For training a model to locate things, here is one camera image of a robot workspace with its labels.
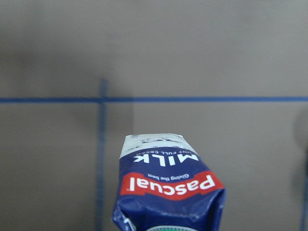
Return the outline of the blue Pascual milk carton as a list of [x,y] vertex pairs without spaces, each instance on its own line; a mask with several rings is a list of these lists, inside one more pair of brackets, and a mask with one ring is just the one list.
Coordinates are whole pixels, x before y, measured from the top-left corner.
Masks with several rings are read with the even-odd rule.
[[112,214],[122,231],[217,231],[226,190],[177,134],[126,136]]

